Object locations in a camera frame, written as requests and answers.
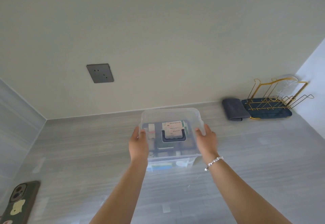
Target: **forearm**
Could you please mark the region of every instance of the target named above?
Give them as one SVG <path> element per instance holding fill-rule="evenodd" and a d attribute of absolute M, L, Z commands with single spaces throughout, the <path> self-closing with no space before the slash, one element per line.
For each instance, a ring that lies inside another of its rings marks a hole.
<path fill-rule="evenodd" d="M 147 160 L 131 162 L 119 184 L 110 194 L 90 224 L 129 224 L 140 194 Z"/>
<path fill-rule="evenodd" d="M 209 171 L 237 223 L 291 223 L 223 160 L 212 164 Z"/>

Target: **dark gray cloth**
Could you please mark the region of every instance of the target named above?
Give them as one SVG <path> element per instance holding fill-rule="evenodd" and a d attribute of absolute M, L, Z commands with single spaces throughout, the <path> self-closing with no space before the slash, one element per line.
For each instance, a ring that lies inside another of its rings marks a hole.
<path fill-rule="evenodd" d="M 229 120 L 242 121 L 243 118 L 249 118 L 251 115 L 246 111 L 240 99 L 227 98 L 222 100 L 225 114 Z"/>

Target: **person's left hand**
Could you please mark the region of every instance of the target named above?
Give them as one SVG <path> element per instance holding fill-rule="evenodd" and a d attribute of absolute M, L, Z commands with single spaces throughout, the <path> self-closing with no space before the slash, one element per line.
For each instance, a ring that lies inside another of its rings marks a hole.
<path fill-rule="evenodd" d="M 137 126 L 129 141 L 129 152 L 131 156 L 131 162 L 133 161 L 146 161 L 148 163 L 149 146 L 146 139 L 146 132 L 144 129 L 140 131 Z"/>

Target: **phone case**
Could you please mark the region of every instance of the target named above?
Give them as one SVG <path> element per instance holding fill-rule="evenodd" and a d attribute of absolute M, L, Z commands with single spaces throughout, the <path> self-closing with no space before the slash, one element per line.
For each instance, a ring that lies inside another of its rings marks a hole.
<path fill-rule="evenodd" d="M 10 196 L 0 224 L 26 224 L 40 185 L 40 181 L 17 185 Z"/>

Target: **outlet plate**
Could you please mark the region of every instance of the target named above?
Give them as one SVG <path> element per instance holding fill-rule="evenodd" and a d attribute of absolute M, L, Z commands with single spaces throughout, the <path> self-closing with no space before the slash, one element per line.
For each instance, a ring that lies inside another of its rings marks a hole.
<path fill-rule="evenodd" d="M 87 69 L 94 83 L 114 82 L 109 64 L 87 65 Z"/>

